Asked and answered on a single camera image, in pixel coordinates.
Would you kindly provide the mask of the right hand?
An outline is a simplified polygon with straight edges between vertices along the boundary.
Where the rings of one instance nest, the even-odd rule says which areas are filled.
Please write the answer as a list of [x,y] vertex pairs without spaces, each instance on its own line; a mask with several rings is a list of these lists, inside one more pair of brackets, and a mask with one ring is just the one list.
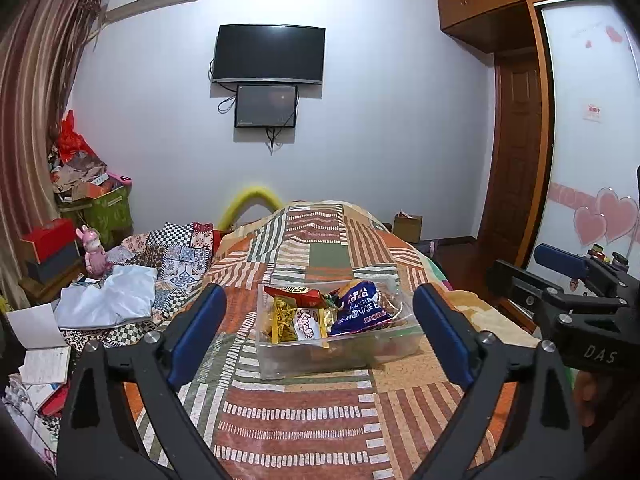
[[611,387],[611,378],[599,374],[591,374],[580,370],[575,378],[573,399],[576,405],[578,420],[587,428],[596,420],[599,403],[606,397]]

